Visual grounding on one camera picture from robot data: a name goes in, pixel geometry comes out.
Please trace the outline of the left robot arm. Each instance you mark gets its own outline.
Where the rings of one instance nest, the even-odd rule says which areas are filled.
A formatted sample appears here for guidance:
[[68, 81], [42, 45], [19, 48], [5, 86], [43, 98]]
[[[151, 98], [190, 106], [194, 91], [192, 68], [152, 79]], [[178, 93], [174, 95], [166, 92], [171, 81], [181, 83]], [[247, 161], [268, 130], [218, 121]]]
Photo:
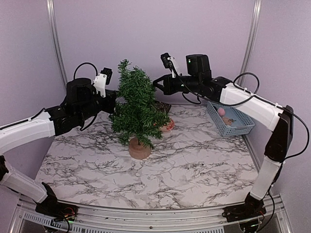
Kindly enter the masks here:
[[117, 93], [106, 90], [109, 78], [98, 74], [92, 81], [78, 78], [67, 83], [64, 101], [55, 107], [43, 108], [36, 115], [0, 128], [0, 183], [14, 191], [42, 203], [43, 209], [51, 216], [61, 212], [61, 204], [51, 188], [38, 183], [12, 167], [3, 154], [21, 145], [41, 138], [50, 138], [80, 127], [88, 128], [85, 121], [96, 119], [99, 112], [113, 113]]

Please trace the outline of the small green christmas tree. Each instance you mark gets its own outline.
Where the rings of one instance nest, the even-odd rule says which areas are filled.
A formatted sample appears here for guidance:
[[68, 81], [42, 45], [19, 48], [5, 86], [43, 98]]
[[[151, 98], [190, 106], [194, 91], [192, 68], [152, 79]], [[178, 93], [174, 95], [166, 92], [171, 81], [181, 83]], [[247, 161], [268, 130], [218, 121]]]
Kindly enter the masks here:
[[129, 147], [137, 160], [146, 159], [154, 148], [151, 138], [162, 139], [161, 127], [170, 123], [167, 113], [156, 108], [155, 87], [149, 76], [138, 66], [130, 68], [129, 60], [118, 64], [120, 74], [114, 113], [109, 118], [119, 142]]

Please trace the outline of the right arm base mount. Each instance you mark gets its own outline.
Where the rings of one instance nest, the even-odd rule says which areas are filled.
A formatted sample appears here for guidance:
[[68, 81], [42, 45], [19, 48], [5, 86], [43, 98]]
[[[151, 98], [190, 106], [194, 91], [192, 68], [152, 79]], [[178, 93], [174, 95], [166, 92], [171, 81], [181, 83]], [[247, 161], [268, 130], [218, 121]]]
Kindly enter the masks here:
[[248, 193], [244, 203], [225, 207], [222, 217], [225, 217], [227, 222], [234, 222], [262, 216], [266, 213], [263, 200], [258, 200]]

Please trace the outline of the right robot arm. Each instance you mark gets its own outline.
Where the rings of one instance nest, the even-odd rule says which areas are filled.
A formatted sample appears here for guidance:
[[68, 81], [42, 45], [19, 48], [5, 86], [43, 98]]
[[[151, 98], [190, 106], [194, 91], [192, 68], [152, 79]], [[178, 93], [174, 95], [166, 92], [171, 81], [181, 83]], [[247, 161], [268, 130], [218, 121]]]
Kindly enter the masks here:
[[236, 81], [222, 76], [213, 78], [209, 58], [205, 54], [186, 56], [187, 75], [181, 74], [176, 59], [168, 53], [162, 54], [160, 58], [170, 74], [154, 80], [153, 85], [164, 95], [192, 93], [204, 100], [233, 107], [266, 129], [261, 167], [247, 195], [247, 202], [241, 206], [241, 214], [252, 217], [260, 208], [258, 201], [263, 200], [277, 179], [288, 153], [293, 138], [293, 109], [270, 102], [255, 91], [242, 88]]

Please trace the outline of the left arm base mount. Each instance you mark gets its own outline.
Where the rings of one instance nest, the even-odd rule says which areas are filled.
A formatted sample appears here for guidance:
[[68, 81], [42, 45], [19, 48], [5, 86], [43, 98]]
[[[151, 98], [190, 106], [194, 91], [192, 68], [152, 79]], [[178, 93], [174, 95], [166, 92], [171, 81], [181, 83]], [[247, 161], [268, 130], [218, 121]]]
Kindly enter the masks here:
[[56, 218], [64, 216], [76, 217], [76, 212], [78, 210], [76, 205], [59, 202], [51, 187], [44, 182], [42, 182], [42, 184], [46, 188], [47, 197], [44, 198], [42, 202], [35, 202], [36, 212]]

